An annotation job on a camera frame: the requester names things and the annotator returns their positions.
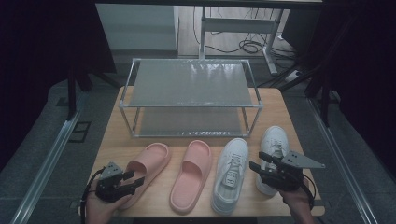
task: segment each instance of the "slide sandal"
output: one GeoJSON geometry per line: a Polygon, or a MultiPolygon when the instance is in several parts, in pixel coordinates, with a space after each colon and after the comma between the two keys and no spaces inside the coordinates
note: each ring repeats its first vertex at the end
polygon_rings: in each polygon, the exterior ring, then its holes
{"type": "Polygon", "coordinates": [[[170,161],[171,155],[172,153],[167,145],[153,143],[128,163],[125,171],[134,170],[134,177],[125,180],[122,184],[133,183],[136,179],[143,176],[145,177],[145,182],[136,189],[131,200],[123,204],[120,209],[129,208],[137,202],[154,177],[157,176],[170,161]]]}
{"type": "Polygon", "coordinates": [[[200,140],[192,141],[170,194],[170,204],[176,212],[187,214],[194,208],[211,166],[212,152],[207,143],[200,140]]]}

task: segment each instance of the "metal frame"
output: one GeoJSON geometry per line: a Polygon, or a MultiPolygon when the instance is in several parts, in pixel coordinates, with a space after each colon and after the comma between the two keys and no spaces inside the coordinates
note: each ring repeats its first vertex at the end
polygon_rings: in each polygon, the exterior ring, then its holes
{"type": "Polygon", "coordinates": [[[277,28],[283,15],[283,9],[279,10],[274,21],[271,20],[247,20],[247,19],[218,19],[207,18],[205,7],[202,7],[201,17],[201,44],[199,48],[199,59],[205,58],[205,33],[206,32],[228,32],[228,33],[255,33],[269,34],[268,44],[262,49],[265,61],[272,76],[278,74],[271,56],[271,48],[276,38],[277,28]]]}

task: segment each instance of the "table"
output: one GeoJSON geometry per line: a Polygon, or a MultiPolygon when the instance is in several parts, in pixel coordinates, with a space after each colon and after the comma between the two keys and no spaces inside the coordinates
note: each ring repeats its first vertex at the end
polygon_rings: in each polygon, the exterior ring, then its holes
{"type": "MultiPolygon", "coordinates": [[[[97,170],[106,166],[110,161],[114,161],[119,167],[125,169],[127,163],[140,153],[146,146],[154,142],[161,142],[169,146],[172,150],[172,158],[164,170],[151,182],[139,201],[131,208],[118,212],[116,216],[122,217],[180,217],[169,205],[169,195],[176,181],[182,158],[188,144],[195,140],[189,137],[164,137],[164,138],[131,138],[126,124],[119,110],[120,97],[123,88],[120,89],[119,96],[114,104],[111,117],[106,127],[106,132],[99,148],[96,160],[92,167],[92,175],[97,170]]],[[[252,161],[260,162],[258,152],[262,135],[267,128],[273,125],[282,127],[288,135],[290,149],[303,153],[303,149],[297,137],[297,133],[292,125],[289,112],[283,101],[282,95],[277,89],[259,89],[264,108],[257,121],[255,130],[249,138],[245,138],[249,145],[249,158],[252,161]]],[[[214,185],[217,160],[224,146],[231,137],[222,138],[199,138],[207,142],[213,152],[213,163],[201,197],[195,208],[183,217],[219,217],[210,206],[210,198],[214,185]]],[[[309,170],[304,170],[309,177],[312,174],[309,170]]],[[[256,173],[247,168],[245,180],[238,204],[232,217],[265,217],[265,216],[289,216],[289,208],[282,203],[279,194],[270,198],[262,195],[255,185],[256,173]]],[[[317,203],[312,210],[314,216],[321,216],[325,212],[324,206],[317,203]]]]}

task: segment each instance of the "white sneaker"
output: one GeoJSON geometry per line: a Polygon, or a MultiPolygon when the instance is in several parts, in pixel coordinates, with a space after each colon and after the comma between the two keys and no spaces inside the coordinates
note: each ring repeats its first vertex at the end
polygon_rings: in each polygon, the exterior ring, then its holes
{"type": "MultiPolygon", "coordinates": [[[[290,152],[286,132],[278,126],[268,128],[262,136],[261,151],[270,156],[275,156],[280,160],[283,159],[290,152]]],[[[261,168],[268,172],[272,172],[276,169],[276,165],[262,160],[261,168]]],[[[257,175],[256,177],[256,187],[261,193],[266,195],[274,196],[277,193],[276,189],[262,183],[260,175],[257,175]]]]}
{"type": "Polygon", "coordinates": [[[242,138],[231,140],[221,151],[212,195],[212,208],[228,216],[239,199],[244,173],[248,166],[248,143],[242,138]]]}

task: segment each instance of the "cable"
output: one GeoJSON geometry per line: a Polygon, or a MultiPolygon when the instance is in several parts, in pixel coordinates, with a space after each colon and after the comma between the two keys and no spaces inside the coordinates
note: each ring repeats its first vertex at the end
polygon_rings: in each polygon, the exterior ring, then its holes
{"type": "Polygon", "coordinates": [[[81,224],[85,224],[85,205],[87,204],[87,197],[88,194],[90,193],[91,183],[96,178],[96,176],[101,174],[105,169],[106,167],[103,167],[103,169],[96,171],[96,173],[91,177],[90,181],[88,182],[87,186],[84,189],[84,193],[82,194],[81,200],[79,201],[79,213],[80,213],[81,224]]]}

